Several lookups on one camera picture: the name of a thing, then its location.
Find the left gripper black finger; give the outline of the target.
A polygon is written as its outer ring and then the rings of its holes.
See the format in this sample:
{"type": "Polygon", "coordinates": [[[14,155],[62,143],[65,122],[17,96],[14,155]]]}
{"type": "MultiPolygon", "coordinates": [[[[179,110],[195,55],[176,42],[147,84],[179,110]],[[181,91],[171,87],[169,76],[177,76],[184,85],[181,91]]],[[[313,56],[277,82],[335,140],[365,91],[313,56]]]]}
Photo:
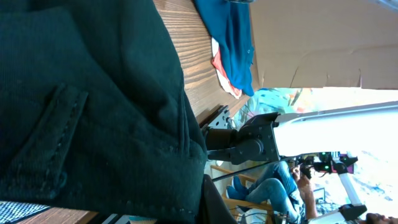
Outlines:
{"type": "Polygon", "coordinates": [[[211,177],[207,174],[203,176],[198,222],[200,224],[237,224],[211,177]]]}

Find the dark green shorts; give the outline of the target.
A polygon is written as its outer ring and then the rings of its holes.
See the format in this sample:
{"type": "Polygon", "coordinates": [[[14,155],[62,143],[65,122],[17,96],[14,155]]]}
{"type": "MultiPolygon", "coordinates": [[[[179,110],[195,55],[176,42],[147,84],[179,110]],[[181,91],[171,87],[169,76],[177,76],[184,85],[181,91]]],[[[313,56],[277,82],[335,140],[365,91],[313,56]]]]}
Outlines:
{"type": "Polygon", "coordinates": [[[146,0],[1,2],[1,199],[192,223],[205,143],[146,0]]]}

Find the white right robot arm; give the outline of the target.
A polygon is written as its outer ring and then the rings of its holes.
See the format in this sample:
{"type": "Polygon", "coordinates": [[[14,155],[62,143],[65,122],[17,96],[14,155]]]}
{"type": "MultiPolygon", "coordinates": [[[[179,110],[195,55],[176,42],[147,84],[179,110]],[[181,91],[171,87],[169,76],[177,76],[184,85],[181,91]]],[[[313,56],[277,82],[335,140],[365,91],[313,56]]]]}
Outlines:
{"type": "Polygon", "coordinates": [[[318,152],[397,149],[397,102],[310,113],[268,113],[240,129],[202,128],[208,158],[231,162],[275,162],[318,152]]]}

